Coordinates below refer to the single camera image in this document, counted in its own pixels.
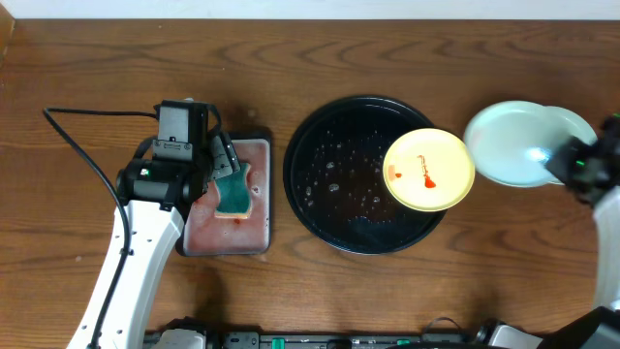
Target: red stain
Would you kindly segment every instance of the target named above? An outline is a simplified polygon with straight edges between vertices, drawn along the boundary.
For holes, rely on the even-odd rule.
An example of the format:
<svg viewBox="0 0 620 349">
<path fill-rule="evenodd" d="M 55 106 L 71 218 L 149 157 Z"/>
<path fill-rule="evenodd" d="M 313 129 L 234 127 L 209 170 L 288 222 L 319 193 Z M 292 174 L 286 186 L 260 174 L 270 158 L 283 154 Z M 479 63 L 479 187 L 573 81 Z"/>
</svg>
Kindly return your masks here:
<svg viewBox="0 0 620 349">
<path fill-rule="evenodd" d="M 437 186 L 434 181 L 430 179 L 430 175 L 428 175 L 428 170 L 426 169 L 426 160 L 424 160 L 424 155 L 418 155 L 418 158 L 422 159 L 422 172 L 424 173 L 424 186 L 426 188 L 434 188 Z"/>
</svg>

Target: green sponge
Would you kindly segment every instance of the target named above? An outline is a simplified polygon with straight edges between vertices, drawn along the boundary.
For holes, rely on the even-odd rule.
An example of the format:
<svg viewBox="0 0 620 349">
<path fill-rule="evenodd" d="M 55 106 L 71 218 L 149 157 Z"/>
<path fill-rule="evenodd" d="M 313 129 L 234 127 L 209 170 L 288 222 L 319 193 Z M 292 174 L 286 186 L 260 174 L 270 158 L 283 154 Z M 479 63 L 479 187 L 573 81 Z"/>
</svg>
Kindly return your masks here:
<svg viewBox="0 0 620 349">
<path fill-rule="evenodd" d="M 246 184 L 250 164 L 240 165 L 239 171 L 215 180 L 220 193 L 220 205 L 215 209 L 216 217 L 246 219 L 250 216 L 252 198 Z"/>
</svg>

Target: white wall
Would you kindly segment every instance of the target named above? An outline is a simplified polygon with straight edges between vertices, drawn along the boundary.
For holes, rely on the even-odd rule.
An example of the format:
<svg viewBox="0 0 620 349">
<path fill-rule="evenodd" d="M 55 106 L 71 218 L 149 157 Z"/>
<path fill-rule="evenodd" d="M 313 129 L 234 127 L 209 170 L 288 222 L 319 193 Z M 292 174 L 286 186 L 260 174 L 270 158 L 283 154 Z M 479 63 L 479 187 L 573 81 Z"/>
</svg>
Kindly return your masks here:
<svg viewBox="0 0 620 349">
<path fill-rule="evenodd" d="M 15 18 L 620 19 L 620 0 L 0 0 Z"/>
</svg>

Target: wood grain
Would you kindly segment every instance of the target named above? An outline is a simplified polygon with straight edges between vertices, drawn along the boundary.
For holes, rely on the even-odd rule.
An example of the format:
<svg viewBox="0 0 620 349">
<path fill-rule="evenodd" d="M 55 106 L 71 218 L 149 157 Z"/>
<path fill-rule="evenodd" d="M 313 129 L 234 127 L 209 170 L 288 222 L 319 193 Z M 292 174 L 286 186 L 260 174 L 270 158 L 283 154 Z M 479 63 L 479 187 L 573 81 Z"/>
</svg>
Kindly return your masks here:
<svg viewBox="0 0 620 349">
<path fill-rule="evenodd" d="M 0 4 L 0 67 L 2 67 L 2 61 L 7 54 L 7 47 L 15 25 L 16 21 L 7 9 Z"/>
<path fill-rule="evenodd" d="M 189 96 L 216 104 L 229 129 L 273 132 L 272 242 L 260 256 L 170 256 L 148 328 L 194 315 L 219 328 L 402 333 L 494 316 L 554 331 L 588 311 L 596 272 L 591 211 L 563 188 L 478 176 L 421 243 L 358 256 L 297 221 L 284 151 L 311 111 L 361 93 L 458 135 L 508 99 L 598 126 L 620 109 L 619 57 L 613 22 L 21 20 L 0 72 L 0 347 L 64 347 L 109 244 L 113 203 L 41 108 L 148 111 Z M 58 119 L 112 177 L 156 131 L 141 118 Z"/>
</svg>

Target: black round dish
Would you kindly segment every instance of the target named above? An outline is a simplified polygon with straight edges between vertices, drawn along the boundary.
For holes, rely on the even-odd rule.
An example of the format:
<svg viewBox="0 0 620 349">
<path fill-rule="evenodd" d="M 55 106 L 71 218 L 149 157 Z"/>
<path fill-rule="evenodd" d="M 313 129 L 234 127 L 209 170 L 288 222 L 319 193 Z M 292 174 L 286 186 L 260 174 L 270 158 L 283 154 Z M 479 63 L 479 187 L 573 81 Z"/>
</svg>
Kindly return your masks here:
<svg viewBox="0 0 620 349">
<path fill-rule="evenodd" d="M 399 204 L 382 168 L 394 141 L 430 127 L 421 112 L 383 97 L 344 98 L 313 112 L 284 158 L 284 188 L 297 218 L 317 237 L 350 252 L 382 254 L 420 241 L 446 212 Z"/>
</svg>

